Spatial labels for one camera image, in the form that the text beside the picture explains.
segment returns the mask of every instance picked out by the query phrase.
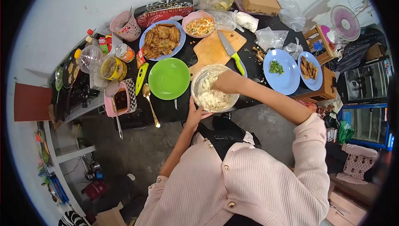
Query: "green plate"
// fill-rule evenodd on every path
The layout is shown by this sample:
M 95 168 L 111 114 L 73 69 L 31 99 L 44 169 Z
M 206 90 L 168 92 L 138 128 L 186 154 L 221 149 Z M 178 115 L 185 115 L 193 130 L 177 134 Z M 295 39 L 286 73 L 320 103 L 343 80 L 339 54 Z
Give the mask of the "green plate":
M 158 61 L 148 75 L 151 93 L 159 99 L 176 99 L 190 84 L 190 71 L 187 65 L 177 58 Z

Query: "concrete floor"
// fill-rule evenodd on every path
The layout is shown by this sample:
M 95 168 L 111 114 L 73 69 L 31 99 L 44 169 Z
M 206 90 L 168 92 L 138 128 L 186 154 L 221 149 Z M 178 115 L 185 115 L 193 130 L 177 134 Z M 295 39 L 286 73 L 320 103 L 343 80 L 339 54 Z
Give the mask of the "concrete floor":
M 212 116 L 205 119 L 204 124 L 212 128 L 211 121 Z M 294 166 L 293 124 L 265 105 L 233 111 L 232 121 L 242 129 L 254 132 L 263 150 L 282 163 Z M 133 173 L 137 188 L 143 193 L 147 193 L 148 185 L 156 181 L 182 131 L 180 122 L 162 124 L 160 128 L 153 125 L 124 130 L 122 141 L 113 119 L 106 115 L 82 119 L 82 128 L 88 141 L 96 146 L 94 158 L 100 163 L 107 183 L 112 186 L 117 177 Z

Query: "display fridge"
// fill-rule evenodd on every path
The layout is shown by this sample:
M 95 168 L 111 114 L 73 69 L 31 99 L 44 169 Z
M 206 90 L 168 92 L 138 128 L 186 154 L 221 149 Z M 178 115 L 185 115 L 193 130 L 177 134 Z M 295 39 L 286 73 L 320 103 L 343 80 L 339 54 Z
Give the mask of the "display fridge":
M 337 90 L 344 104 L 387 102 L 393 67 L 389 56 L 340 74 Z
M 347 143 L 392 150 L 394 137 L 389 133 L 387 104 L 346 105 L 338 113 L 354 130 Z

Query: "hand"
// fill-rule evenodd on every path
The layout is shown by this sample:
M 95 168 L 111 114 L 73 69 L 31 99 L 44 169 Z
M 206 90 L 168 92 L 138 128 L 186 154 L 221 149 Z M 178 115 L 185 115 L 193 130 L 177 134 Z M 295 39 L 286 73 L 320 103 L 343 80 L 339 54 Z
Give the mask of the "hand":
M 186 124 L 184 125 L 184 128 L 192 129 L 194 132 L 197 130 L 198 123 L 202 119 L 205 119 L 211 115 L 212 113 L 208 113 L 207 111 L 203 110 L 203 106 L 200 106 L 198 109 L 196 109 L 196 105 L 194 104 L 194 99 L 191 96 L 190 109 L 188 110 L 187 121 Z
M 227 70 L 217 77 L 212 88 L 225 94 L 239 94 L 247 80 L 239 73 Z

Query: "pink container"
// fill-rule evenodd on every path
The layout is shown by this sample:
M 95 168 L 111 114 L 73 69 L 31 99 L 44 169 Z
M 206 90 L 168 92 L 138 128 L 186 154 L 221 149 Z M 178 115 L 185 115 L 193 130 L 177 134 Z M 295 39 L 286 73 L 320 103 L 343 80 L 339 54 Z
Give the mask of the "pink container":
M 186 30 L 186 25 L 187 25 L 187 24 L 192 23 L 192 22 L 194 22 L 195 20 L 200 20 L 200 19 L 202 19 L 202 18 L 204 18 L 204 17 L 210 17 L 210 18 L 212 18 L 212 21 L 213 21 L 214 24 L 216 25 L 215 19 L 214 19 L 211 15 L 209 15 L 208 13 L 206 13 L 206 12 L 204 12 L 204 11 L 193 11 L 192 13 L 188 14 L 187 17 L 184 17 L 184 18 L 183 18 L 182 27 L 183 27 L 184 32 L 185 32 L 187 35 L 189 35 L 189 36 L 191 36 L 191 37 L 194 37 L 194 38 L 204 38 L 204 37 L 209 36 L 209 35 L 215 30 L 215 28 L 214 28 L 211 32 L 209 32 L 209 33 L 207 33 L 207 34 L 204 34 L 204 35 L 202 35 L 202 36 L 196 36 L 196 35 L 190 34 L 190 33 L 188 33 L 187 30 Z
M 127 87 L 124 82 L 121 82 L 119 84 L 119 90 L 120 89 L 125 89 L 127 92 L 127 108 L 124 109 L 123 111 L 118 111 L 118 116 L 122 115 L 122 114 L 126 114 L 130 107 L 130 96 L 129 96 L 129 92 L 127 91 Z M 114 106 L 112 105 L 112 99 L 105 95 L 104 95 L 104 106 L 105 106 L 105 111 L 107 112 L 107 116 L 115 117 L 115 111 L 114 111 Z
M 118 34 L 118 36 L 122 37 L 128 42 L 132 42 L 136 40 L 140 34 L 141 34 L 141 29 L 137 24 L 136 19 L 132 15 L 130 18 L 129 22 L 125 26 L 122 26 L 123 23 L 127 21 L 129 18 L 129 11 L 124 11 L 121 14 L 117 15 L 109 25 L 109 28 L 111 29 L 112 32 L 115 32 Z

